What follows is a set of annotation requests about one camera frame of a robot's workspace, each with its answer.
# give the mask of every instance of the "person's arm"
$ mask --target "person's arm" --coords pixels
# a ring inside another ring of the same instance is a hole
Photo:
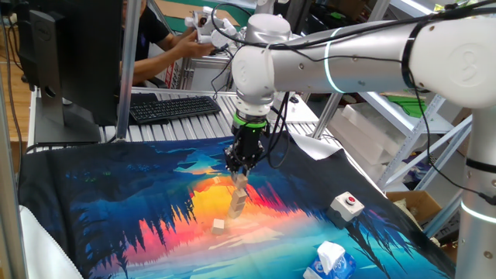
[[[183,57],[177,49],[168,50],[161,55],[136,61],[134,63],[133,84],[147,81]]]
[[[161,48],[164,51],[171,50],[173,47],[177,46],[177,44],[184,39],[185,37],[189,36],[191,33],[193,33],[193,28],[189,27],[184,31],[179,36],[174,36],[172,34],[169,34],[165,37],[165,39],[161,40],[160,42],[157,43],[158,47]]]
[[[155,77],[173,62],[182,57],[203,57],[209,55],[212,50],[214,50],[214,46],[210,43],[196,43],[196,36],[197,32],[194,31],[183,40],[180,40],[175,47],[161,55],[135,62],[133,84],[139,84],[140,82]]]

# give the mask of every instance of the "red button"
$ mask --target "red button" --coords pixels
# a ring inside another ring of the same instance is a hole
[[[346,199],[346,203],[348,205],[354,205],[356,201],[357,200],[354,197],[351,197],[351,196]]]

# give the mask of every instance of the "black shirt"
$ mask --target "black shirt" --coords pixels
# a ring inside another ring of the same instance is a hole
[[[169,35],[169,30],[167,30],[150,8],[145,8],[139,20],[140,25],[138,27],[135,61],[148,58],[150,43],[158,43]]]

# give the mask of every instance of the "wooden cube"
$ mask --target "wooden cube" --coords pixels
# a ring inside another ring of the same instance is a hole
[[[248,185],[248,177],[246,177],[244,174],[238,174],[234,185],[238,189],[246,189],[246,186]]]
[[[229,208],[227,215],[232,219],[236,219],[241,215],[241,213],[243,213],[243,210],[235,211],[233,208]]]
[[[238,205],[240,203],[244,203],[247,197],[248,194],[246,193],[245,189],[236,189],[232,193],[231,205]]]
[[[244,203],[244,202],[242,202],[242,203],[239,203],[239,204],[233,204],[233,203],[231,202],[231,206],[230,206],[230,208],[232,208],[235,212],[236,212],[236,211],[242,211],[242,210],[243,210],[243,208],[245,208],[245,203]]]
[[[224,232],[224,220],[214,219],[214,224],[212,226],[212,233],[216,235],[221,235]]]

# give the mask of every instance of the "white tissue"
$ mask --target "white tissue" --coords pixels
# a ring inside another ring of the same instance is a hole
[[[324,243],[319,246],[317,253],[319,254],[320,263],[322,264],[325,275],[329,274],[345,252],[344,248],[340,245],[329,241],[324,241]]]

